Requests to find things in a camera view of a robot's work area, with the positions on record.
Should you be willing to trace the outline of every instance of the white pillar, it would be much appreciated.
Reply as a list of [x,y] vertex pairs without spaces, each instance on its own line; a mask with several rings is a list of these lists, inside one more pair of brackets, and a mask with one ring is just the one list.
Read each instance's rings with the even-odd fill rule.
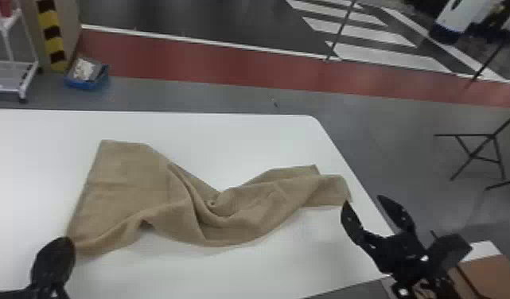
[[429,34],[444,44],[454,44],[491,0],[449,0]]

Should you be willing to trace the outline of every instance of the striped floor marking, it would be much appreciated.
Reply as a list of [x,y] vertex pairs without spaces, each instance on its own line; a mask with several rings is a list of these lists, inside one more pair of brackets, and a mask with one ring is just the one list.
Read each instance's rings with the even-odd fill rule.
[[[313,19],[311,17],[304,17],[303,18],[309,25],[312,27],[312,29],[316,31],[323,31],[327,33],[337,33],[338,29],[340,28],[340,24],[332,22],[332,21],[323,21],[318,19]],[[386,31],[379,31],[374,29],[367,29],[363,27],[357,27],[353,25],[347,25],[344,27],[344,30],[342,31],[342,35],[349,36],[349,37],[359,37],[374,41],[382,41],[385,43],[390,44],[397,44],[397,45],[406,45],[409,47],[415,48],[416,45],[411,43],[408,39],[405,37],[402,37],[399,34],[395,33],[389,33]]]
[[356,45],[337,44],[334,52],[342,59],[363,61],[373,64],[385,64],[401,68],[421,69],[433,72],[452,73],[444,65],[428,56],[398,53],[392,51],[365,48]]
[[[296,10],[311,11],[314,13],[326,14],[326,15],[333,16],[333,17],[344,17],[345,14],[347,13],[347,10],[339,10],[339,9],[331,8],[328,6],[319,6],[317,4],[311,4],[311,3],[306,3],[306,2],[296,1],[296,0],[287,0],[287,1]],[[381,26],[386,26],[386,24],[384,24],[380,19],[378,19],[377,17],[373,17],[369,14],[352,12],[349,15],[349,19],[354,20],[354,21],[362,21],[365,23],[372,23],[372,24],[377,24],[377,25],[381,25]]]
[[[423,35],[429,41],[435,43],[438,47],[442,48],[444,51],[448,52],[453,57],[459,59],[462,63],[468,65],[474,71],[479,70],[483,66],[482,63],[473,59],[472,57],[468,56],[461,50],[453,47],[452,45],[444,45],[444,44],[441,44],[441,43],[435,41],[434,39],[430,38],[428,35],[427,29],[423,28],[421,25],[417,24],[416,22],[412,21],[410,18],[401,14],[399,11],[388,9],[388,8],[383,8],[383,10],[386,11],[388,14],[390,14],[392,17],[395,17],[396,19],[398,19],[399,21],[401,21],[408,27],[412,28],[416,32]],[[483,71],[483,77],[484,77],[484,79],[489,79],[489,80],[499,80],[499,81],[505,80],[504,77],[496,74],[493,70],[491,70],[489,68],[486,68]]]
[[[340,4],[343,6],[351,6],[351,1],[348,0],[319,0],[322,2],[332,3],[332,4]],[[362,6],[360,6],[358,3],[355,3],[353,6],[356,9],[362,10]]]

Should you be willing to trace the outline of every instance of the metal rack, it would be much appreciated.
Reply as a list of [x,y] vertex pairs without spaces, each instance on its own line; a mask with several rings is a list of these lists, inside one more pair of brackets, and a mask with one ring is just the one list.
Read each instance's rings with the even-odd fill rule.
[[[22,17],[21,3],[19,1],[12,1],[12,3],[14,4],[14,10],[10,17],[3,17],[0,10],[0,33],[4,40],[4,47],[6,48],[6,55],[8,57],[8,60],[0,60],[0,92],[17,92],[19,102],[26,103],[26,90],[36,72],[41,71],[41,69],[39,68],[32,38],[30,37],[25,19]],[[14,58],[9,34],[11,28],[19,18],[22,20],[25,35],[33,54],[33,62],[19,62],[15,61]]]

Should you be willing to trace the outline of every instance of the white floor marking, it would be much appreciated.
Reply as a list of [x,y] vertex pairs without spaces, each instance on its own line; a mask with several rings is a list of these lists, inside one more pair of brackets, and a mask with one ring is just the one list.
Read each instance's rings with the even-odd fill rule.
[[100,25],[82,24],[82,29],[95,30],[95,31],[107,32],[107,33],[125,34],[125,35],[131,35],[131,36],[136,36],[136,37],[158,38],[158,39],[169,40],[169,41],[185,41],[185,42],[189,42],[189,43],[193,43],[193,44],[216,45],[216,46],[225,47],[225,48],[244,49],[244,50],[252,50],[252,51],[259,51],[259,52],[269,52],[269,53],[275,53],[275,54],[291,55],[291,56],[301,56],[301,57],[325,59],[325,55],[321,55],[321,54],[312,54],[312,53],[307,53],[307,52],[297,52],[297,51],[290,51],[290,50],[273,49],[273,48],[259,47],[259,46],[254,46],[254,45],[242,45],[242,44],[228,43],[228,42],[223,42],[223,41],[210,41],[210,40],[203,40],[200,38],[192,38],[192,37],[179,37],[179,36],[171,35],[171,34],[149,33],[149,32],[143,32],[143,31],[130,30],[130,29],[111,28],[111,27],[100,26]]
[[444,65],[428,56],[417,56],[347,44],[338,44],[335,47],[334,52],[344,60],[357,60],[402,68],[452,73]]
[[[461,78],[465,78],[465,79],[470,79],[470,78],[473,78],[473,75],[468,75],[468,74],[457,74],[457,76],[461,77]],[[482,81],[492,81],[492,82],[499,82],[499,83],[506,83],[506,84],[510,84],[510,80],[509,79],[490,79],[490,78],[477,78],[478,80],[482,80]]]
[[[325,15],[333,16],[333,17],[344,17],[347,12],[347,10],[339,10],[336,8],[327,7],[327,6],[319,6],[317,4],[311,4],[311,3],[307,3],[307,2],[301,2],[301,1],[296,1],[296,0],[287,0],[287,1],[296,10],[305,10],[305,11],[310,11],[310,12],[318,13],[318,14],[325,14]],[[354,21],[363,21],[365,23],[372,23],[372,24],[377,24],[377,25],[381,25],[381,26],[386,26],[386,24],[384,24],[380,19],[378,19],[377,17],[371,16],[369,14],[351,12],[351,14],[349,15],[349,19],[354,20]]]
[[[323,21],[318,19],[313,19],[310,17],[303,18],[312,29],[316,31],[323,31],[327,33],[337,33],[340,28],[340,24],[333,21]],[[382,41],[385,43],[397,44],[397,45],[406,45],[409,47],[415,48],[416,46],[411,43],[405,37],[395,33],[389,33],[387,31],[379,31],[374,29],[367,29],[363,27],[357,27],[353,25],[347,25],[344,27],[342,31],[342,35],[346,35],[349,37],[359,37],[364,39],[369,39],[373,41]]]
[[[483,66],[483,64],[481,64],[479,61],[474,60],[472,57],[466,55],[464,52],[453,47],[452,45],[444,45],[444,44],[441,44],[441,43],[435,41],[434,39],[430,38],[429,35],[427,34],[428,33],[427,29],[423,28],[419,24],[416,24],[416,22],[412,21],[410,18],[405,17],[405,15],[401,14],[399,11],[393,10],[393,9],[388,9],[388,8],[383,8],[383,10],[386,11],[388,14],[390,14],[392,17],[395,17],[396,19],[405,23],[405,25],[411,27],[416,32],[423,35],[429,41],[432,41],[433,43],[435,43],[438,47],[447,51],[453,57],[459,59],[462,63],[468,65],[474,71],[479,70]],[[504,80],[504,77],[496,74],[494,71],[492,71],[489,68],[485,69],[485,71],[483,72],[483,77],[484,77],[484,79],[488,79],[488,80],[499,80],[499,81]]]
[[[348,1],[348,0],[320,0],[320,1],[327,2],[327,3],[340,4],[343,6],[351,6],[351,1]],[[354,8],[362,10],[362,6],[360,6],[359,3],[355,3]]]

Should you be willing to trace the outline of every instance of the tripod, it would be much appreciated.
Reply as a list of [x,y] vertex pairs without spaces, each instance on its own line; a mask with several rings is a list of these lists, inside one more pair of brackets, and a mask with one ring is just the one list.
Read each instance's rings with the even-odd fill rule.
[[[503,130],[505,130],[505,128],[507,128],[509,125],[510,125],[510,118],[506,122],[504,122],[504,124],[502,124],[498,129],[496,129],[492,134],[436,134],[435,136],[437,136],[437,137],[453,137],[453,138],[455,138],[459,142],[459,145],[462,147],[462,149],[465,151],[465,153],[468,155],[466,162],[461,167],[459,167],[459,169],[451,176],[450,181],[455,180],[459,176],[459,174],[461,174],[462,171],[465,170],[465,168],[473,160],[481,160],[481,161],[485,161],[485,162],[489,162],[489,163],[498,165],[498,168],[500,169],[501,180],[504,181],[505,180],[505,167],[504,167],[504,163],[503,163],[503,160],[501,157],[500,144],[498,142],[497,136],[499,133],[501,133]],[[464,143],[464,141],[462,140],[463,137],[484,137],[485,140],[482,143],[480,143],[479,146],[477,146],[477,148],[475,150],[471,151],[468,148],[468,146]],[[485,147],[490,142],[492,142],[492,144],[494,146],[494,150],[496,152],[496,159],[490,159],[487,157],[480,156],[480,153],[485,149]],[[489,187],[487,187],[487,190],[490,190],[492,188],[499,188],[499,187],[502,187],[502,186],[505,186],[508,184],[510,184],[510,181],[489,186]]]

